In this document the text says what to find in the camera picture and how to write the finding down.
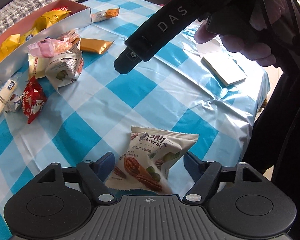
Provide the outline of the person right hand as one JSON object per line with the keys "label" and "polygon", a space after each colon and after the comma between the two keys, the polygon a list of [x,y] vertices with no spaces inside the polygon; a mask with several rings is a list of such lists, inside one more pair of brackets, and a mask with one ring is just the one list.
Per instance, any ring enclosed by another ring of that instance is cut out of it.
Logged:
{"label": "person right hand", "polygon": [[[284,37],[284,32],[279,29],[279,24],[285,26],[285,29],[294,33],[293,24],[289,13],[289,7],[286,0],[264,0],[267,14],[271,24],[276,25],[278,35]],[[266,23],[262,16],[260,5],[255,5],[252,16],[250,17],[250,24],[256,30],[266,29]],[[207,22],[204,21],[194,35],[197,43],[203,44],[209,42],[216,34],[210,33],[206,29]],[[276,57],[271,52],[270,46],[262,42],[255,42],[251,44],[245,43],[241,38],[234,35],[221,35],[221,42],[227,51],[231,53],[241,53],[247,59],[257,62],[261,67],[269,67],[276,63]]]}

